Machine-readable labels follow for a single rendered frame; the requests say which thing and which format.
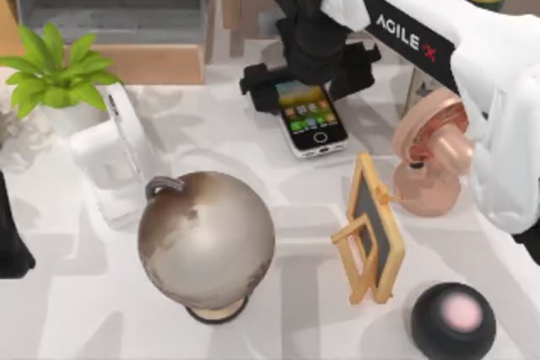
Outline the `white phone stand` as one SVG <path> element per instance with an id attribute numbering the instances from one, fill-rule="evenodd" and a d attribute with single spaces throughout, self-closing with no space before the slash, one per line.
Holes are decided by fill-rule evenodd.
<path id="1" fill-rule="evenodd" d="M 105 222 L 119 229 L 140 218 L 159 161 L 124 87 L 115 83 L 103 91 L 109 119 L 73 134 L 68 145 Z"/>

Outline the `black round speaker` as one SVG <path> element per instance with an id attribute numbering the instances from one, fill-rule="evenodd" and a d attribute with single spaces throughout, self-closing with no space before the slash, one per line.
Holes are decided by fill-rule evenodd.
<path id="1" fill-rule="evenodd" d="M 412 307 L 410 334 L 429 360 L 482 360 L 494 344 L 496 331 L 489 302 L 467 284 L 436 283 Z"/>

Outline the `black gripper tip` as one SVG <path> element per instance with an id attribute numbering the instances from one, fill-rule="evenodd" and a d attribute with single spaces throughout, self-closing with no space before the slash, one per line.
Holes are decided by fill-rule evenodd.
<path id="1" fill-rule="evenodd" d="M 23 278 L 35 264 L 16 227 L 6 181 L 0 170 L 0 280 Z"/>

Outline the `black and white smartphone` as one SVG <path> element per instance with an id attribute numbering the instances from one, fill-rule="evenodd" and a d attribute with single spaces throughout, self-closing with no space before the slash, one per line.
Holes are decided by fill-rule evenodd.
<path id="1" fill-rule="evenodd" d="M 347 146 L 348 134 L 322 86 L 280 83 L 278 108 L 289 145 L 299 158 L 313 158 Z"/>

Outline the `pink desk fan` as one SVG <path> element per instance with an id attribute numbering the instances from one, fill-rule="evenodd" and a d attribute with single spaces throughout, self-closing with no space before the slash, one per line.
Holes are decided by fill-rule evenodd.
<path id="1" fill-rule="evenodd" d="M 473 144 L 462 100 L 446 88 L 432 91 L 398 123 L 392 145 L 401 163 L 393 175 L 394 193 L 408 212 L 439 217 L 460 194 L 459 177 L 469 171 Z"/>

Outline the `green plant in white pot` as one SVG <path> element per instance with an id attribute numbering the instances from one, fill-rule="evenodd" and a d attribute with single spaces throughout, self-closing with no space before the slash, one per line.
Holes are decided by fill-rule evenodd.
<path id="1" fill-rule="evenodd" d="M 0 67 L 14 70 L 5 83 L 13 87 L 10 110 L 18 120 L 40 110 L 64 138 L 109 120 L 102 91 L 121 80 L 109 71 L 113 61 L 91 48 L 93 34 L 66 47 L 53 23 L 42 35 L 24 25 L 18 31 L 24 55 L 0 56 Z"/>

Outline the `grey brown globe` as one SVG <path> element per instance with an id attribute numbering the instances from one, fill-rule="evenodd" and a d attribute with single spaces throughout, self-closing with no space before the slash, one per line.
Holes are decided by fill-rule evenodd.
<path id="1" fill-rule="evenodd" d="M 145 195 L 138 254 L 148 279 L 201 323 L 234 320 L 273 261 L 275 230 L 264 200 L 216 171 L 157 176 Z"/>

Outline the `pale grey rounded box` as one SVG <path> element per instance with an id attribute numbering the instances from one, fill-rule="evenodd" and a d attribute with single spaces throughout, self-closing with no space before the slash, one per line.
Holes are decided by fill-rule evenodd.
<path id="1" fill-rule="evenodd" d="M 278 40 L 281 36 L 278 32 L 277 23 L 284 18 L 284 13 L 280 8 L 270 8 L 262 10 L 257 15 L 258 36 L 261 40 Z"/>

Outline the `wooden framed blackboard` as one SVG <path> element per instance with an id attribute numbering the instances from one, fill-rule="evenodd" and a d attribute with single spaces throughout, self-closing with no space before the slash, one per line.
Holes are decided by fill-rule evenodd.
<path id="1" fill-rule="evenodd" d="M 348 224 L 331 237 L 351 288 L 352 305 L 359 304 L 369 291 L 378 304 L 392 296 L 405 255 L 390 207 L 397 199 L 380 180 L 370 154 L 360 153 L 348 199 Z"/>

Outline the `pale wooden drawer front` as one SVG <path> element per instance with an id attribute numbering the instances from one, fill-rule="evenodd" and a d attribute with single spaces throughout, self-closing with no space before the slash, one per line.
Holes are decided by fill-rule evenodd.
<path id="1" fill-rule="evenodd" d="M 109 70 L 125 84 L 198 85 L 205 80 L 205 50 L 194 44 L 97 44 L 113 60 Z"/>

